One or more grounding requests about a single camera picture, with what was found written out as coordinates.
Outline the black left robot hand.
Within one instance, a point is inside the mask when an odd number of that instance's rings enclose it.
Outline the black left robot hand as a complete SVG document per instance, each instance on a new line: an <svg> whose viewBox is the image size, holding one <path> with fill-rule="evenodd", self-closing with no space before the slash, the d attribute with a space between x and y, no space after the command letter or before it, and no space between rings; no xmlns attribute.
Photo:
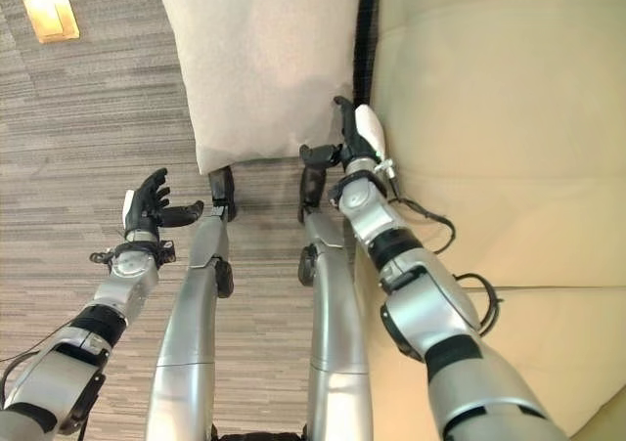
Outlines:
<svg viewBox="0 0 626 441"><path fill-rule="evenodd" d="M204 202L170 206L166 187L167 169L150 174L135 190L128 190L122 207L124 239L128 242L158 242L159 229L189 226L201 218Z"/></svg>

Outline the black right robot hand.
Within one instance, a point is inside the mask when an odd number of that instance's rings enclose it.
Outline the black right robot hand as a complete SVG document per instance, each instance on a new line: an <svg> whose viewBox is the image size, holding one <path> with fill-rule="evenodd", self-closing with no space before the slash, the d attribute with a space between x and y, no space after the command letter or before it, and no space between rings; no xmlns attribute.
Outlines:
<svg viewBox="0 0 626 441"><path fill-rule="evenodd" d="M341 135L343 141L338 145L326 144L309 147L305 144L299 148L299 158L305 167L327 169L341 164L344 171L348 165L361 158L381 163L381 157L374 146L357 130L356 107L352 101L343 96L335 96L334 104L339 108Z"/></svg>

